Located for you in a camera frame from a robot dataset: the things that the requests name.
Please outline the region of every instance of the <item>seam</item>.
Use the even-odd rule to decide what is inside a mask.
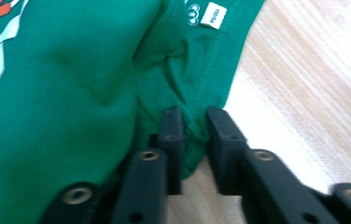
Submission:
[[[187,139],[190,139],[191,136],[193,135],[192,133],[194,131],[195,120],[199,119],[200,117],[199,110],[201,109],[202,104],[204,102],[203,93],[209,87],[209,84],[212,83],[212,80],[211,80],[211,78],[213,77],[213,75],[211,74],[213,72],[212,66],[218,56],[218,50],[221,44],[223,43],[223,38],[226,31],[228,30],[229,23],[232,21],[234,10],[238,6],[239,6],[238,1],[232,1],[230,6],[230,12],[228,13],[228,17],[226,18],[225,22],[222,24],[218,37],[214,40],[213,47],[210,48],[210,50],[207,52],[206,63],[204,63],[204,71],[202,73],[202,77],[200,78],[198,91],[195,94],[195,98],[193,100],[193,109],[192,109],[193,115],[192,115],[191,122],[188,124],[188,129],[190,131],[187,134]],[[190,171],[192,170],[191,166],[195,163],[195,159],[193,158],[193,156],[196,154],[197,153],[195,152],[190,153],[192,158],[192,160],[190,160],[190,163],[192,164],[187,166],[187,169]]]
[[[174,16],[176,14],[176,9],[174,8],[176,0],[170,0],[169,7],[167,8],[168,10],[164,13],[163,18],[158,21],[157,26],[152,29],[152,34],[158,32],[157,35],[154,36],[152,39],[151,43],[156,43],[157,40],[161,39],[163,36],[163,31],[164,27],[167,23],[173,21]],[[138,98],[141,101],[141,106],[144,107],[148,113],[148,115],[153,119],[154,122],[157,124],[160,123],[160,118],[156,118],[154,113],[152,112],[152,104],[149,103],[149,99],[147,99],[147,96],[144,94],[144,92],[147,92],[147,89],[149,86],[147,83],[144,82],[144,75],[143,75],[143,70],[145,70],[146,67],[141,67],[139,69],[138,73],[138,78],[137,78],[137,89],[138,89]]]

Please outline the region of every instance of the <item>light wood surface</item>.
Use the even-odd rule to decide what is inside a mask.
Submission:
[[[304,185],[351,182],[351,0],[267,0],[225,109]],[[216,194],[207,160],[183,185],[168,223],[245,223],[239,198]]]

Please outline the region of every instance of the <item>care label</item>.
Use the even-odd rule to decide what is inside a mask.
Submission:
[[[208,3],[201,24],[219,29],[224,20],[227,9],[215,3]]]

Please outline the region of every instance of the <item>wood grain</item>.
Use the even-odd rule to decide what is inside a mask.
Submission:
[[[328,193],[351,182],[351,0],[267,0],[225,109],[303,184]],[[245,223],[239,198],[216,194],[207,160],[168,211],[168,223]]]

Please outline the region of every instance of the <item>green shirt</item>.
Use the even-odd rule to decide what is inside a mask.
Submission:
[[[204,0],[0,1],[0,223],[37,223],[59,190],[114,176],[175,105],[193,172],[263,0],[214,3],[218,29]]]

